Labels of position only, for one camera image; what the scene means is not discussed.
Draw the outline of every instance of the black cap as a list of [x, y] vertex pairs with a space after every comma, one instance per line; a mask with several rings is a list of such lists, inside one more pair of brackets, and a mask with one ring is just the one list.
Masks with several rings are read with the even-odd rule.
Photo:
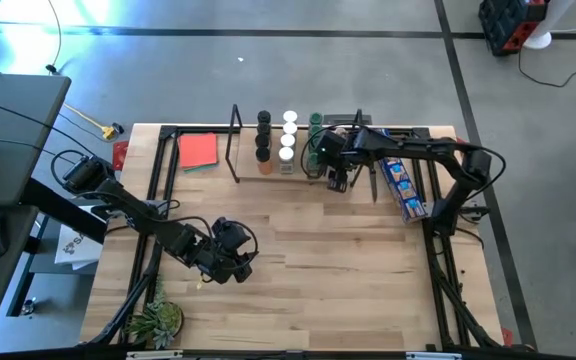
[[257, 125], [257, 134], [270, 135], [270, 124], [259, 123], [259, 125]]
[[255, 151], [255, 156], [257, 157], [257, 161], [266, 162], [270, 160], [270, 150], [268, 150], [268, 148], [258, 148], [257, 151]]
[[255, 144], [257, 144], [257, 147], [268, 147], [268, 145], [270, 145], [270, 139], [266, 134], [259, 134], [255, 136]]
[[261, 110], [259, 114], [257, 114], [257, 121], [260, 124], [270, 124], [270, 113], [266, 110]]

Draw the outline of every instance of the desk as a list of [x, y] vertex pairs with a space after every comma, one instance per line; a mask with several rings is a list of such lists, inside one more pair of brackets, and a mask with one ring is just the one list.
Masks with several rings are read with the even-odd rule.
[[[6, 217], [9, 233], [13, 234], [8, 251], [0, 257], [0, 303], [38, 211], [92, 238], [102, 240], [106, 230], [105, 223], [31, 178], [40, 155], [38, 149], [46, 143], [49, 126], [54, 124], [69, 86], [70, 79], [62, 76], [0, 74], [0, 106], [39, 122], [33, 123], [0, 109], [0, 139], [31, 145], [0, 142], [0, 212]], [[22, 278], [27, 280], [22, 281], [18, 289], [27, 291], [32, 278]], [[17, 295], [15, 300], [23, 302], [25, 293], [18, 291]], [[15, 309], [20, 308], [19, 301], [13, 304], [18, 305], [13, 306]]]
[[[160, 126], [133, 127], [121, 182], [138, 198], [146, 197]], [[433, 137], [455, 136], [452, 127], [430, 131]], [[235, 135], [234, 154], [246, 148], [238, 140]], [[367, 171], [345, 194], [302, 182], [242, 179], [237, 184], [224, 160], [225, 135], [218, 135], [218, 146], [218, 167], [177, 173], [172, 198], [181, 208], [171, 217], [242, 221], [259, 238], [260, 255], [245, 283], [211, 283], [201, 289], [196, 269], [162, 256], [165, 289], [186, 314], [173, 348], [421, 350], [440, 343], [421, 226], [402, 223], [381, 176], [376, 204]], [[165, 174], [168, 162], [163, 164]], [[452, 179], [438, 170], [446, 193]], [[97, 335], [124, 301], [136, 242], [137, 234], [129, 229], [106, 238], [82, 341]], [[461, 234], [452, 244], [464, 301], [490, 336], [502, 342], [480, 244]], [[454, 312], [446, 303], [451, 335], [457, 339]]]

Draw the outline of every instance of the white paper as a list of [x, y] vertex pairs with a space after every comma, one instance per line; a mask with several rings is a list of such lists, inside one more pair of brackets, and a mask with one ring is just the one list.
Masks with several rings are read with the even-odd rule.
[[72, 263], [72, 270], [73, 271], [77, 271], [79, 269], [81, 269], [84, 266], [88, 266], [92, 263], [95, 263], [96, 261], [80, 261], [80, 262], [74, 262]]
[[[80, 208], [90, 212], [92, 206], [80, 206]], [[68, 226], [61, 225], [55, 264], [73, 264], [73, 270], [76, 270], [74, 263], [83, 263], [79, 266], [81, 268], [99, 260], [102, 248], [98, 242], [75, 232]]]

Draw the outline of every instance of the white cap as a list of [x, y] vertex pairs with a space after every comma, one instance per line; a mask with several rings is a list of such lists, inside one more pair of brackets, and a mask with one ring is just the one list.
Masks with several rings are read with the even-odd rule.
[[284, 113], [284, 121], [287, 122], [295, 122], [297, 121], [297, 113], [292, 111], [292, 110], [288, 110]]
[[290, 134], [285, 134], [281, 136], [281, 146], [293, 146], [295, 145], [295, 137]]
[[293, 156], [295, 156], [295, 152], [291, 148], [283, 147], [279, 149], [279, 158], [281, 160], [290, 161]]
[[284, 124], [284, 134], [295, 135], [296, 133], [297, 133], [297, 124], [290, 122]]

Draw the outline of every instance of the blue box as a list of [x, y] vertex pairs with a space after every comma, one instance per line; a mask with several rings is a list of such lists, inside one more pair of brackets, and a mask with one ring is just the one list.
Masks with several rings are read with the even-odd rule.
[[[381, 132], [389, 136], [388, 129]], [[401, 218], [404, 223], [411, 223], [428, 216], [417, 190], [400, 158], [384, 158], [379, 160], [379, 167], [384, 174], [390, 192], [399, 202]]]

